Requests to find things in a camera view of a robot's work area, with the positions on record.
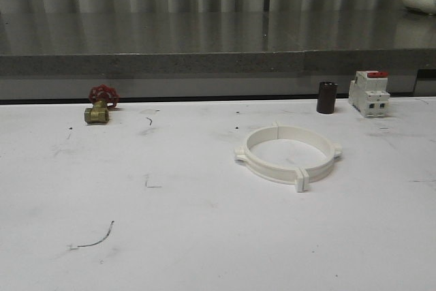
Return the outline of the white curved pipe clamp segment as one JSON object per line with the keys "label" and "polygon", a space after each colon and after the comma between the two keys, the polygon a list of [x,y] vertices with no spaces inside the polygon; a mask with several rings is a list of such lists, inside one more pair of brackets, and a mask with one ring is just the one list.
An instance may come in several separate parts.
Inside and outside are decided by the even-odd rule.
{"label": "white curved pipe clamp segment", "polygon": [[262,127],[250,132],[245,139],[245,146],[248,149],[251,149],[257,144],[268,142],[271,140],[277,140],[279,138],[278,135],[279,124],[277,122],[274,122],[267,127]]}

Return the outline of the white clamp segment edge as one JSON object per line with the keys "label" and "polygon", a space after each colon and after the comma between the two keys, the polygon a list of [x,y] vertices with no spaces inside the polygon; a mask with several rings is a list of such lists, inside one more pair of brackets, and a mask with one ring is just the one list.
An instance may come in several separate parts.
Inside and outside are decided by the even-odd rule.
{"label": "white clamp segment edge", "polygon": [[297,192],[305,192],[309,189],[309,184],[328,176],[334,166],[335,159],[340,158],[343,152],[343,147],[339,143],[331,141],[322,143],[312,143],[311,146],[320,150],[325,159],[314,166],[306,166],[299,168],[300,174],[297,178]]}

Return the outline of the dark brown cylinder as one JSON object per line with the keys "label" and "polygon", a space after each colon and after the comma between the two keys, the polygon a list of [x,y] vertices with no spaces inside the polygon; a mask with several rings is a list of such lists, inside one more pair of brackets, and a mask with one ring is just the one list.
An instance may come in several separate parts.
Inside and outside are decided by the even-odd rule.
{"label": "dark brown cylinder", "polygon": [[322,114],[332,114],[337,97],[338,84],[335,82],[322,81],[319,83],[317,97],[317,112]]}

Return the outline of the brass valve red handwheel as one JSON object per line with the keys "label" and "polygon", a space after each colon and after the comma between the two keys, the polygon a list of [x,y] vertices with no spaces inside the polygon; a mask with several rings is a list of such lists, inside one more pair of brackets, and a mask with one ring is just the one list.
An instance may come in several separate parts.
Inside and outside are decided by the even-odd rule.
{"label": "brass valve red handwheel", "polygon": [[115,88],[106,85],[93,87],[89,92],[91,108],[84,111],[84,121],[88,124],[109,122],[109,110],[116,108],[119,94]]}

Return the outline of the grey stone counter shelf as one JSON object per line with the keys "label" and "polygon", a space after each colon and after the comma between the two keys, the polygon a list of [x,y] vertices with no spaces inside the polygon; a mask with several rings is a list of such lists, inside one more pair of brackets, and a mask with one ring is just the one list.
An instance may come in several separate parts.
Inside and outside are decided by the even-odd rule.
{"label": "grey stone counter shelf", "polygon": [[3,78],[429,70],[435,18],[405,10],[4,14]]}

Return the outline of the white circuit breaker red switch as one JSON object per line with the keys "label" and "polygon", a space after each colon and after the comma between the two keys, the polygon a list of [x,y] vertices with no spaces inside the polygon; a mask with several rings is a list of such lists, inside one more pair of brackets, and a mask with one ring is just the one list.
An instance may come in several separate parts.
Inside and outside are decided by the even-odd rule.
{"label": "white circuit breaker red switch", "polygon": [[390,99],[387,84],[388,72],[357,71],[350,82],[348,102],[363,117],[385,117]]}

